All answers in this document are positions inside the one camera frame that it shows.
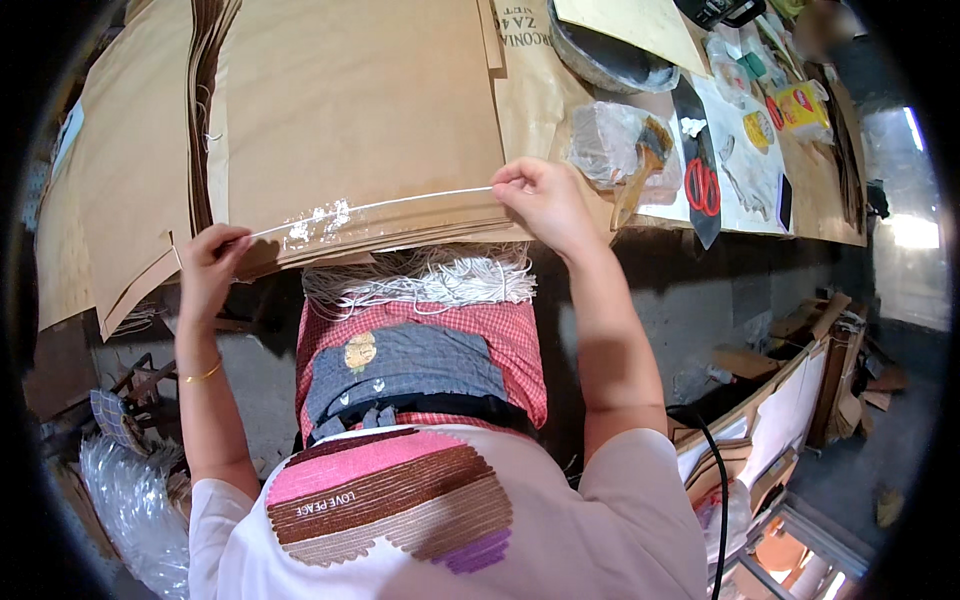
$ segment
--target black power cord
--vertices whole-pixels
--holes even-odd
[[[717,553],[717,572],[716,576],[713,578],[713,595],[712,600],[717,600],[720,597],[720,582],[723,579],[723,564],[727,554],[727,510],[729,508],[730,502],[730,490],[727,487],[727,468],[724,467],[723,458],[720,456],[720,450],[717,448],[716,442],[713,440],[713,436],[710,435],[710,429],[707,427],[707,424],[704,423],[703,417],[700,416],[692,406],[687,406],[685,404],[675,404],[669,406],[666,409],[666,414],[680,422],[693,422],[693,424],[700,428],[704,432],[704,437],[707,438],[707,444],[710,444],[710,450],[713,452],[713,457],[717,461],[717,466],[720,468],[720,497],[722,504],[720,506],[720,551]]]

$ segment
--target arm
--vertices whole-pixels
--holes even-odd
[[[224,370],[214,370],[221,359],[213,327],[233,270],[251,243],[247,229],[214,225],[186,245],[181,254],[176,354],[183,448],[193,482],[220,479],[256,499],[260,484],[243,422]],[[218,255],[224,245],[226,249]],[[211,370],[210,376],[202,378]],[[187,377],[196,379],[187,381]]]
[[[660,374],[626,277],[597,235],[569,167],[521,158],[493,176],[493,194],[564,260],[577,316],[577,359],[587,416],[585,462],[636,428],[666,434]]]

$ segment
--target red checkered apron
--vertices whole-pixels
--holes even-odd
[[[419,303],[418,310],[435,312],[439,304]],[[326,348],[342,346],[355,335],[404,323],[432,324],[481,336],[487,342],[491,362],[503,373],[503,387],[507,401],[527,412],[535,427],[546,422],[546,388],[543,385],[543,366],[540,363],[540,340],[533,304],[499,302],[473,304],[450,308],[435,315],[423,315],[408,302],[388,302],[372,306],[346,321],[334,323],[317,316],[310,308],[310,300],[303,303],[300,316],[300,335],[297,340],[297,399],[296,411],[300,433],[306,440],[313,430],[304,402],[313,381],[313,359]],[[470,417],[436,413],[400,413],[400,424],[461,423],[510,431]]]

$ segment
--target white t-shirt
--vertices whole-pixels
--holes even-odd
[[[255,502],[198,481],[189,585],[195,600],[702,600],[707,553],[656,431],[609,440],[576,492],[518,435],[397,425],[287,459]]]

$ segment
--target hand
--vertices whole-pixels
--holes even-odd
[[[252,243],[249,229],[218,223],[201,231],[183,248],[178,329],[213,329],[213,320],[227,299],[233,271]]]
[[[570,167],[525,156],[497,171],[493,195],[567,263],[604,247]]]

